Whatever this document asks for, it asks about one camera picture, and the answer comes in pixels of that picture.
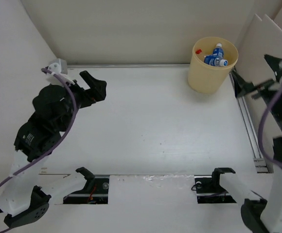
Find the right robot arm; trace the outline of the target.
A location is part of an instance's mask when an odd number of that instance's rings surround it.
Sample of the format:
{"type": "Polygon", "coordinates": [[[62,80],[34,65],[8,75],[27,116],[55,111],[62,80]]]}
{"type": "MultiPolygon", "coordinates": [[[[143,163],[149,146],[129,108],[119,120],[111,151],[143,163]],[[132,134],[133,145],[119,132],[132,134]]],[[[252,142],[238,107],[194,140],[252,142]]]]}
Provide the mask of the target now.
{"type": "Polygon", "coordinates": [[[240,205],[244,225],[253,233],[282,233],[282,136],[273,139],[273,156],[267,154],[263,145],[264,126],[271,114],[282,130],[282,58],[264,55],[274,72],[275,79],[257,86],[247,83],[236,72],[232,72],[235,96],[243,97],[254,91],[253,99],[262,98],[266,104],[259,127],[257,142],[260,153],[274,165],[273,182],[268,199],[260,197],[241,182],[231,168],[216,168],[210,179],[215,191],[227,191],[240,205]]]}

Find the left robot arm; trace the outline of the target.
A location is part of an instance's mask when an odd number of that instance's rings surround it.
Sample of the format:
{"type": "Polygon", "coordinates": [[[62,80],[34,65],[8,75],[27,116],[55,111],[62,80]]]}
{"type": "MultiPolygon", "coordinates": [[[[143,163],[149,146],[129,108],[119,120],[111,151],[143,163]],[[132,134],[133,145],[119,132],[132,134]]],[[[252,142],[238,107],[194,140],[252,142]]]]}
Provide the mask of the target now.
{"type": "Polygon", "coordinates": [[[60,74],[53,76],[59,84],[42,88],[33,99],[34,113],[16,135],[10,174],[0,183],[4,187],[0,213],[5,213],[8,229],[38,221],[57,199],[62,200],[75,191],[86,193],[95,189],[95,176],[84,167],[51,185],[36,185],[39,171],[70,132],[79,109],[106,98],[107,83],[87,71],[82,71],[80,76],[88,89],[80,87],[75,80],[65,81],[60,74]]]}

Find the blue label bottle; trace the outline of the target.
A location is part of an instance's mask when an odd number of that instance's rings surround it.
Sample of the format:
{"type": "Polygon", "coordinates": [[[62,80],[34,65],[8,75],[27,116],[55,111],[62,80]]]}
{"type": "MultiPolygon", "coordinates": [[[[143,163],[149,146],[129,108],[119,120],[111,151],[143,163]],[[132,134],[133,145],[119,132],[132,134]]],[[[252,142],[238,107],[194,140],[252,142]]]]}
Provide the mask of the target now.
{"type": "Polygon", "coordinates": [[[228,61],[219,55],[205,56],[204,63],[214,67],[226,67],[228,65],[228,61]]]}
{"type": "Polygon", "coordinates": [[[223,50],[223,46],[221,43],[217,43],[213,52],[212,52],[212,55],[215,56],[215,57],[221,57],[223,58],[224,57],[224,50],[223,50]]]}

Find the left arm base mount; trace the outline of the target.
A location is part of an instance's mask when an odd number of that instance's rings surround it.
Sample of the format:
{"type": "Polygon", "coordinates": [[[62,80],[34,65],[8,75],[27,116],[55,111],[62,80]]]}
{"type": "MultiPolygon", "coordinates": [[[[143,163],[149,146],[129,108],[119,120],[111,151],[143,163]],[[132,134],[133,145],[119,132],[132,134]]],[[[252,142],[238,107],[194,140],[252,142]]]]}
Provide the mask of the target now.
{"type": "Polygon", "coordinates": [[[75,191],[63,198],[63,204],[108,204],[109,175],[98,175],[90,187],[75,191]]]}

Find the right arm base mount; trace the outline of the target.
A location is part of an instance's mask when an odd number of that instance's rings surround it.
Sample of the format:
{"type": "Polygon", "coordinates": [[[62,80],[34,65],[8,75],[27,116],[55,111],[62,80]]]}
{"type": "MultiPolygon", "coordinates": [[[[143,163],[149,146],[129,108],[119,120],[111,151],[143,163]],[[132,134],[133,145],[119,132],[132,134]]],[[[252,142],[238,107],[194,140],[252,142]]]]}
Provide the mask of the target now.
{"type": "Polygon", "coordinates": [[[191,190],[195,192],[198,204],[236,203],[225,189],[214,186],[211,175],[194,176],[194,185],[191,190]]]}

